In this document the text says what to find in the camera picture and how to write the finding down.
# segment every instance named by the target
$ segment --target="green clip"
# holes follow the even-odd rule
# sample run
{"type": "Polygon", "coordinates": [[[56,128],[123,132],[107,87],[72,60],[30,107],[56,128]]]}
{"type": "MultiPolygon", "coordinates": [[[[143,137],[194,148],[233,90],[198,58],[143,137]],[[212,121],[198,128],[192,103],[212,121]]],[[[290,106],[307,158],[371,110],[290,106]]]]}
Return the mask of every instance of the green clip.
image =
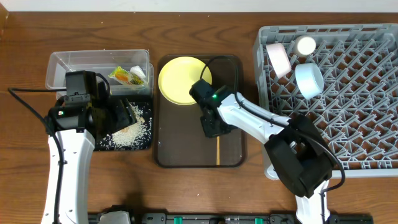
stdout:
{"type": "Polygon", "coordinates": [[[174,217],[174,224],[182,224],[182,217],[174,217]]]}
{"type": "Polygon", "coordinates": [[[262,218],[255,218],[254,224],[262,224],[262,218]]]}

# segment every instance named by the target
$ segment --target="dark tray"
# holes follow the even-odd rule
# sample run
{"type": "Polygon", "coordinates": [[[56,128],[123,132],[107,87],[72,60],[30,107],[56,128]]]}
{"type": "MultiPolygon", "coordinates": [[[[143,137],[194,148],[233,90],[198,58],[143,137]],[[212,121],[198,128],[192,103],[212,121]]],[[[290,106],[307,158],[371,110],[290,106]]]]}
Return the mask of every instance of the dark tray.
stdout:
{"type": "MultiPolygon", "coordinates": [[[[218,55],[167,55],[163,57],[157,76],[170,60],[189,56],[203,62],[218,55]]],[[[232,56],[239,67],[239,86],[243,85],[243,70],[240,59],[232,56]]],[[[212,86],[217,89],[223,85],[234,85],[234,67],[227,59],[213,61],[209,69],[213,77],[212,86]]],[[[220,136],[220,165],[216,164],[216,138],[206,138],[200,123],[202,112],[197,104],[180,106],[163,97],[156,84],[155,96],[155,139],[153,155],[156,163],[165,168],[183,167],[237,167],[246,158],[244,133],[235,129],[220,136]]]]}

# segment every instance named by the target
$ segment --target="wood grain surface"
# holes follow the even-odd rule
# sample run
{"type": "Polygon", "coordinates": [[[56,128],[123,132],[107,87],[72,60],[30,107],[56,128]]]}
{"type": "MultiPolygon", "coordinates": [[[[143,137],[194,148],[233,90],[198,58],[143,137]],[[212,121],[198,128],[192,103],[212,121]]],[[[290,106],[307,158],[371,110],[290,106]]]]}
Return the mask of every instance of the wood grain surface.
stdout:
{"type": "MultiPolygon", "coordinates": [[[[155,66],[167,54],[234,54],[243,63],[245,96],[257,102],[252,46],[260,27],[388,22],[398,22],[398,14],[10,13],[0,46],[0,223],[39,223],[42,218],[47,136],[6,89],[44,88],[52,52],[148,49],[155,66]]],[[[55,94],[21,95],[41,114],[55,102],[55,94]]],[[[151,150],[96,152],[88,210],[127,204],[137,213],[294,213],[294,196],[263,174],[261,145],[247,136],[247,149],[246,162],[235,169],[162,169],[151,150]]],[[[328,206],[333,213],[365,213],[376,223],[397,223],[397,187],[396,178],[348,179],[328,194],[328,206]]]]}

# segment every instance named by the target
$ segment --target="white bowl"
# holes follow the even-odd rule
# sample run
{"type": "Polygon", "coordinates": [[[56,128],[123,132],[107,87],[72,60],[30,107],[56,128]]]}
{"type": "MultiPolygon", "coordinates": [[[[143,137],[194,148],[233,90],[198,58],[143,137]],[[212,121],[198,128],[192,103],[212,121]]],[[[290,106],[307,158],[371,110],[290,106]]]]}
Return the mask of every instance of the white bowl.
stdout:
{"type": "Polygon", "coordinates": [[[295,39],[293,53],[298,57],[306,57],[312,54],[316,47],[317,43],[312,37],[303,35],[295,39]]]}
{"type": "Polygon", "coordinates": [[[301,94],[307,100],[322,93],[324,82],[322,73],[314,63],[305,63],[297,65],[295,77],[301,94]]]}

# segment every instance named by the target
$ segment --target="gray dish rack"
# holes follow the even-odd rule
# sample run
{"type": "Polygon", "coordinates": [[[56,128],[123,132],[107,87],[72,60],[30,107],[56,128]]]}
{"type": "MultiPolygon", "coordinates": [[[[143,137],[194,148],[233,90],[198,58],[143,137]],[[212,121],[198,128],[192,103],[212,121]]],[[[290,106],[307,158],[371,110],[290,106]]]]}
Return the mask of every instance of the gray dish rack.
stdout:
{"type": "MultiPolygon", "coordinates": [[[[283,116],[308,116],[348,177],[398,176],[398,25],[353,24],[271,26],[259,30],[253,47],[260,106],[283,116]],[[298,58],[295,39],[309,35],[317,49],[298,58]],[[292,71],[278,79],[265,46],[281,43],[292,71]],[[295,82],[294,68],[315,63],[325,88],[306,100],[295,82]]],[[[264,173],[278,179],[269,158],[264,173]]],[[[340,177],[338,170],[333,177],[340,177]]]]}

